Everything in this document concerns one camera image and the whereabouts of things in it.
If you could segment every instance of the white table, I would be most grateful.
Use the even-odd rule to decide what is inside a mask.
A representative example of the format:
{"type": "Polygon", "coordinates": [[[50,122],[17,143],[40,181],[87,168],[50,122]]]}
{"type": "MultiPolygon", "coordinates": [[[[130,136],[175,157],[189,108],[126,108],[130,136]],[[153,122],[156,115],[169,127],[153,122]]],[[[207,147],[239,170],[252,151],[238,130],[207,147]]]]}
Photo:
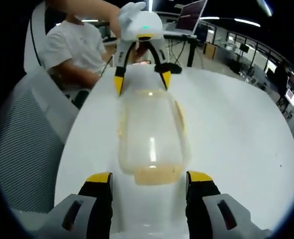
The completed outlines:
{"type": "MultiPolygon", "coordinates": [[[[153,67],[129,66],[124,91],[127,85],[162,87],[153,67]]],[[[184,174],[172,185],[138,187],[133,177],[119,169],[120,100],[113,75],[114,68],[109,68],[72,127],[59,166],[55,205],[69,194],[77,194],[90,175],[111,171],[114,232],[133,230],[143,223],[138,219],[142,215],[155,230],[185,232],[184,174]]],[[[251,212],[253,223],[261,229],[274,229],[294,199],[294,140],[276,105],[249,84],[193,68],[173,75],[169,92],[185,116],[192,154],[187,170],[213,177],[221,193],[230,194],[251,212]]]]}

